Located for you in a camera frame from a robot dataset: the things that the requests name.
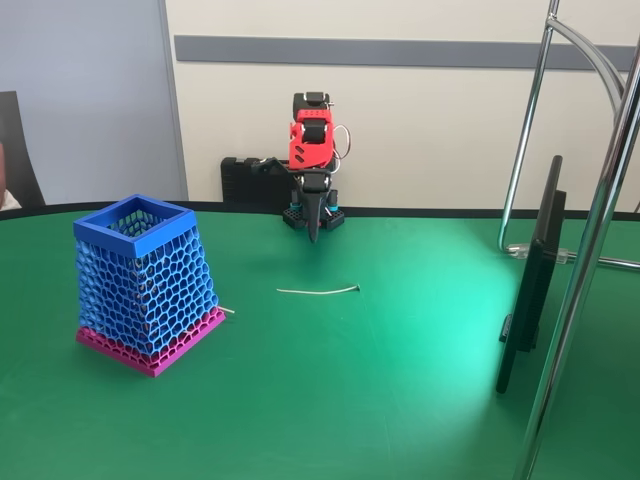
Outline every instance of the robotic arm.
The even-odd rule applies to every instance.
[[[293,176],[296,188],[283,218],[294,229],[306,226],[312,243],[317,241],[320,227],[333,230],[344,223],[344,214],[338,208],[338,191],[331,188],[332,176],[346,156],[340,156],[334,147],[333,134],[337,127],[331,116],[332,105],[328,94],[296,93],[289,160],[268,158],[252,166],[256,173],[266,173],[276,167]],[[343,128],[350,144],[349,132]]]

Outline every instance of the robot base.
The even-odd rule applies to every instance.
[[[307,221],[302,216],[302,211],[295,208],[288,208],[282,214],[282,219],[287,225],[294,230],[307,228]],[[328,213],[324,213],[320,219],[320,228],[331,231],[338,228],[344,223],[344,212],[342,210],[336,210],[331,212],[331,216]]]

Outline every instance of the blue mesh basket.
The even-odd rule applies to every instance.
[[[74,235],[81,327],[153,355],[217,306],[191,210],[134,195]]]

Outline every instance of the black monitor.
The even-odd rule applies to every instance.
[[[498,393],[507,390],[516,351],[529,352],[536,345],[538,324],[558,257],[564,219],[566,193],[557,190],[561,166],[562,157],[553,157],[516,305],[502,326],[500,341],[505,345],[496,385]]]

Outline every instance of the black chair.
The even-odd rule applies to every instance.
[[[27,152],[16,92],[0,92],[0,142],[4,148],[7,190],[22,208],[44,206],[44,197]]]

